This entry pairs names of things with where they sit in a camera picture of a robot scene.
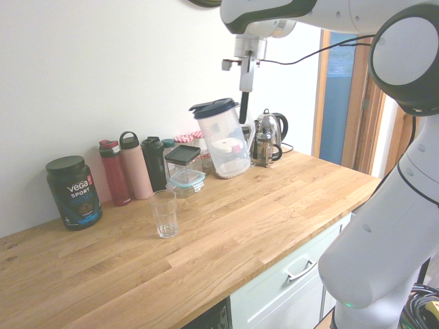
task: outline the black water bottle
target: black water bottle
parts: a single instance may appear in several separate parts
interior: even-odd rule
[[[143,157],[145,158],[152,190],[154,192],[166,189],[166,171],[163,160],[165,146],[156,138],[147,138],[142,142]]]

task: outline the butcher block counter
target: butcher block counter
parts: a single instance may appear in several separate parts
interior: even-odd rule
[[[379,180],[290,152],[206,179],[160,239],[147,201],[0,239],[0,328],[181,328],[364,203]]]

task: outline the clear glass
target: clear glass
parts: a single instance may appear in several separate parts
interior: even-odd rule
[[[198,124],[218,176],[228,179],[250,168],[246,141],[234,108],[213,117],[199,119]]]
[[[157,233],[170,238],[178,233],[177,195],[173,191],[157,191],[148,197],[152,215],[156,220]]]

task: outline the bottle cap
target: bottle cap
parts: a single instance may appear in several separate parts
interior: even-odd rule
[[[105,139],[99,142],[99,153],[102,158],[114,158],[121,153],[118,141],[109,141]]]
[[[84,168],[85,160],[81,156],[65,156],[46,164],[46,171],[52,175],[69,175]]]
[[[165,146],[162,142],[156,142],[156,139],[147,138],[142,142],[142,149],[148,153],[163,154]]]
[[[132,134],[133,137],[124,138],[126,134]],[[122,149],[134,149],[139,146],[139,140],[134,132],[124,132],[119,139],[119,143]]]

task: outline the black cable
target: black cable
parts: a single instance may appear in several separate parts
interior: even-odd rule
[[[325,51],[325,50],[328,50],[328,49],[331,49],[331,48],[334,48],[334,47],[338,47],[338,46],[344,45],[344,44],[346,44],[348,42],[353,42],[353,41],[357,41],[357,40],[361,40],[361,39],[367,39],[367,38],[373,38],[374,36],[375,36],[375,34],[369,34],[367,36],[358,36],[356,38],[347,39],[345,41],[342,41],[342,42],[339,42],[339,43],[335,43],[334,45],[331,45],[331,46],[328,46],[328,47],[325,47],[325,48],[321,48],[321,49],[319,49],[319,50],[317,50],[317,51],[315,51],[313,53],[310,53],[309,55],[305,56],[304,58],[301,58],[301,59],[299,59],[299,60],[297,60],[295,62],[291,62],[291,63],[282,63],[282,62],[277,62],[275,60],[261,60],[261,62],[269,62],[269,63],[275,63],[275,64],[280,64],[280,65],[293,65],[293,64],[297,64],[299,62],[302,62],[303,60],[306,60],[307,58],[310,58],[311,56],[314,56],[317,53],[321,53],[322,51]]]
[[[407,148],[409,148],[409,146],[413,143],[415,137],[416,137],[416,117],[412,117],[412,135],[410,136],[410,141]]]
[[[439,302],[439,290],[424,284],[415,284],[399,320],[402,328],[438,328],[439,321],[425,309],[430,302]]]
[[[413,117],[412,118],[412,135],[410,136],[410,140],[409,140],[409,144],[407,145],[407,149],[413,143],[415,136],[416,136],[416,117]],[[380,183],[378,184],[377,188],[375,189],[375,191],[373,191],[373,193],[372,193],[372,195],[370,197],[372,197],[378,191],[378,189],[383,185],[383,183],[385,182],[386,178],[389,176],[389,174],[393,171],[393,169],[395,167],[396,167],[396,165],[392,168],[391,171],[389,171],[387,173],[387,175],[384,176],[384,178],[380,181]]]
[[[284,143],[284,142],[282,142],[281,144],[282,145],[287,145],[288,147],[291,147],[291,149],[289,149],[288,151],[282,152],[282,154],[289,153],[289,152],[294,150],[294,146],[293,145],[290,145],[290,144],[287,144],[287,143]]]
[[[359,43],[353,43],[353,44],[348,44],[348,45],[340,45],[339,47],[356,47],[356,46],[368,46],[368,47],[370,47],[371,45],[372,45],[371,43],[359,42]]]

